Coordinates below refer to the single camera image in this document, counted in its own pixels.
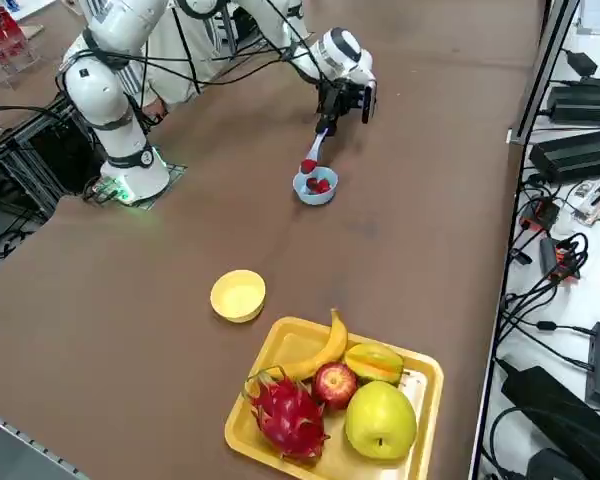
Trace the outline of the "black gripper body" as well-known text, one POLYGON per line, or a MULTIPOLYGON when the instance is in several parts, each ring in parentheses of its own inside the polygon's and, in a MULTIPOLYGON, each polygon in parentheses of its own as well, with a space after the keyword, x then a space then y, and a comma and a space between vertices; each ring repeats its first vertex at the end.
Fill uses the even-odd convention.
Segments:
POLYGON ((317 93, 320 118, 335 120, 351 109, 361 107, 364 87, 349 80, 321 81, 317 93))

